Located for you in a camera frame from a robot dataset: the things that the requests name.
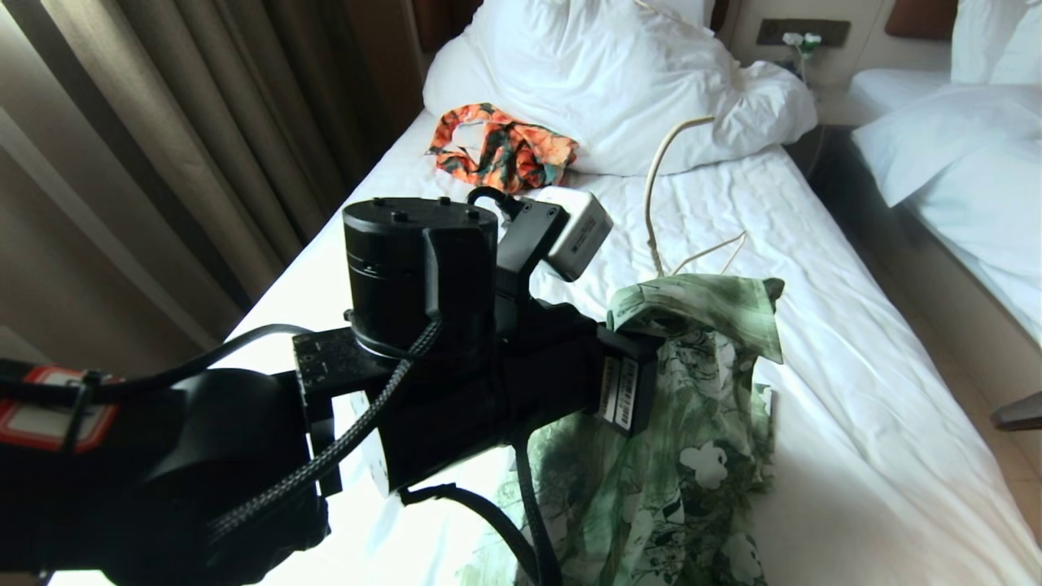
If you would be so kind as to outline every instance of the black cable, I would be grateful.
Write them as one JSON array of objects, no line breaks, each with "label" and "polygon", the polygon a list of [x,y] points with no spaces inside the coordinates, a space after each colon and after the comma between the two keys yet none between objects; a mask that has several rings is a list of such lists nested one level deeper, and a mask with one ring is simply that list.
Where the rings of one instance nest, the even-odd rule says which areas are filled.
[{"label": "black cable", "polygon": [[[113,383],[100,386],[92,398],[94,404],[116,402],[129,397],[134,393],[164,389],[172,385],[194,376],[206,370],[217,361],[227,357],[231,352],[272,334],[311,334],[312,331],[298,325],[286,323],[273,323],[263,325],[256,329],[251,329],[237,338],[228,340],[213,350],[203,352],[198,357],[185,362],[180,366],[175,366],[170,370],[135,379],[124,383]],[[6,381],[0,379],[0,398],[9,398],[25,402],[40,405],[52,405],[57,407],[72,407],[76,404],[78,389],[76,387],[65,387],[58,385],[35,385],[22,381]]]},{"label": "black cable", "polygon": [[536,547],[536,562],[539,565],[539,586],[561,586],[564,578],[561,575],[561,562],[553,553],[553,543],[546,533],[543,514],[539,511],[536,499],[536,488],[531,482],[531,464],[528,462],[528,433],[521,434],[514,441],[514,451],[517,454],[518,485],[521,488],[521,502],[524,504],[524,515],[531,530],[531,541]]},{"label": "black cable", "polygon": [[488,197],[489,199],[495,201],[496,207],[499,207],[503,215],[510,218],[510,221],[512,222],[517,219],[518,214],[520,214],[525,206],[525,202],[519,199],[514,199],[496,188],[490,188],[488,186],[475,188],[467,194],[467,203],[473,205],[482,197]]},{"label": "black cable", "polygon": [[416,491],[399,490],[401,502],[408,506],[428,498],[448,498],[467,507],[483,518],[496,533],[503,538],[511,548],[518,565],[528,576],[528,580],[539,586],[561,586],[564,578],[561,573],[561,562],[553,552],[550,536],[546,533],[543,514],[539,510],[536,489],[531,482],[531,464],[528,462],[528,433],[521,434],[514,441],[514,451],[517,454],[518,486],[521,489],[521,502],[524,504],[525,518],[531,530],[535,547],[525,540],[524,535],[510,517],[489,499],[469,490],[456,487],[454,484],[443,484]]},{"label": "black cable", "polygon": [[536,561],[536,552],[531,548],[531,544],[525,540],[521,530],[514,526],[514,522],[506,516],[506,513],[503,513],[488,498],[469,490],[458,488],[454,484],[443,484],[430,488],[421,488],[416,491],[401,489],[398,491],[398,494],[401,495],[401,502],[405,506],[422,503],[428,498],[447,498],[477,513],[478,516],[492,526],[492,529],[496,530],[496,533],[503,538],[503,542],[514,553],[514,557],[518,560],[518,565],[528,576],[528,580],[536,584],[539,583],[539,565]]},{"label": "black cable", "polygon": [[[433,345],[441,332],[442,321],[440,319],[431,320],[408,351],[422,357],[430,349],[430,346]],[[347,433],[337,438],[337,441],[323,449],[314,460],[279,481],[275,486],[210,521],[207,526],[209,544],[216,544],[258,513],[281,505],[287,498],[294,496],[298,491],[312,486],[334,466],[340,464],[344,458],[347,458],[376,429],[383,408],[412,366],[413,361],[403,360],[399,362],[391,374],[391,380],[383,387],[383,391],[373,400],[369,409],[358,417],[357,421],[351,425],[351,429]]]},{"label": "black cable", "polygon": [[103,380],[104,374],[102,372],[89,370],[83,374],[79,385],[70,387],[76,393],[76,401],[69,417],[69,424],[66,425],[65,436],[61,438],[57,458],[54,460],[51,480],[46,489],[47,496],[43,503],[42,520],[36,533],[36,547],[40,552],[40,560],[44,564],[44,567],[41,568],[42,573],[50,572],[51,570],[46,565],[51,559],[50,544],[54,542],[51,536],[56,531],[54,509],[58,497],[57,493],[71,486],[70,479],[65,478],[65,473],[72,464],[73,457],[76,455],[76,444],[79,442],[79,432],[83,429],[83,419],[86,418],[94,394]]}]

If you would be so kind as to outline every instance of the orange floral fabric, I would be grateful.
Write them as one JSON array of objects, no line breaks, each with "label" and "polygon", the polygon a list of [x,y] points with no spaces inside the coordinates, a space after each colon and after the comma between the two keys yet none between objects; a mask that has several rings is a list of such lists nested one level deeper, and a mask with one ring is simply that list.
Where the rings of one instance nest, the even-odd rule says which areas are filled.
[{"label": "orange floral fabric", "polygon": [[[485,120],[485,143],[477,162],[463,149],[451,149],[452,133],[467,122]],[[453,177],[504,193],[560,185],[565,167],[575,161],[578,143],[543,126],[526,124],[490,103],[450,111],[435,129],[427,154]]]}]

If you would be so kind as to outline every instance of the label sticker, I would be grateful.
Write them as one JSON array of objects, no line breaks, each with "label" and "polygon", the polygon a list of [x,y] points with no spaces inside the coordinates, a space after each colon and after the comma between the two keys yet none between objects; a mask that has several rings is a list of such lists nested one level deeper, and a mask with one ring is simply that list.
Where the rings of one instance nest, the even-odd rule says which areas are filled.
[{"label": "label sticker", "polygon": [[616,385],[619,405],[615,409],[615,422],[627,432],[634,419],[634,399],[637,396],[637,373],[640,365],[628,358],[622,359],[622,369]]},{"label": "label sticker", "polygon": [[615,421],[615,402],[619,393],[619,359],[604,357],[604,371],[600,379],[600,409],[597,410],[605,421]]},{"label": "label sticker", "polygon": [[[24,381],[41,385],[76,386],[84,374],[81,370],[38,366],[29,371]],[[116,405],[92,405],[86,408],[76,438],[76,454],[101,444],[118,410]],[[0,442],[3,443],[57,451],[70,421],[72,408],[0,400]]]},{"label": "label sticker", "polygon": [[582,243],[590,237],[590,230],[592,230],[595,225],[597,225],[597,220],[594,220],[593,218],[587,218],[587,221],[582,223],[582,227],[578,229],[578,235],[575,237],[575,240],[572,241],[573,254],[578,252],[579,248],[582,247]]}]

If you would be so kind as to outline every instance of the green floral fabric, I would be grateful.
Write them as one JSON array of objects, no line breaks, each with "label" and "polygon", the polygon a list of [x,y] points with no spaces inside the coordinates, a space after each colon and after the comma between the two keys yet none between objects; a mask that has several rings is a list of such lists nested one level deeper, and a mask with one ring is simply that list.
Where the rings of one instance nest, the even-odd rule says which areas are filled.
[{"label": "green floral fabric", "polygon": [[[770,489],[772,391],[753,386],[752,369],[758,357],[782,361],[782,288],[676,275],[613,297],[610,327],[666,341],[643,433],[627,440],[573,415],[531,437],[536,491],[566,584],[766,584],[748,514],[750,495]],[[523,520],[514,478],[494,500]],[[528,583],[491,530],[460,578]]]}]

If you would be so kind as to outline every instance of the barcode sticker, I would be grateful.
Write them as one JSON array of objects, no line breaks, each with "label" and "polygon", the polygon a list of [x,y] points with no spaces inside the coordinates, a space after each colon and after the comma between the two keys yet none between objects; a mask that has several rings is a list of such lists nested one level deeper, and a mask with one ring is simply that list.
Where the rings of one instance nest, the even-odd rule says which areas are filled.
[{"label": "barcode sticker", "polygon": [[616,385],[616,393],[619,397],[618,406],[615,408],[615,422],[622,429],[629,431],[629,425],[634,418],[634,398],[637,396],[637,372],[640,366],[637,361],[628,358],[622,359],[622,368],[619,372],[619,381]]},{"label": "barcode sticker", "polygon": [[604,357],[604,372],[600,379],[600,409],[605,421],[615,420],[615,402],[619,394],[619,359]]}]

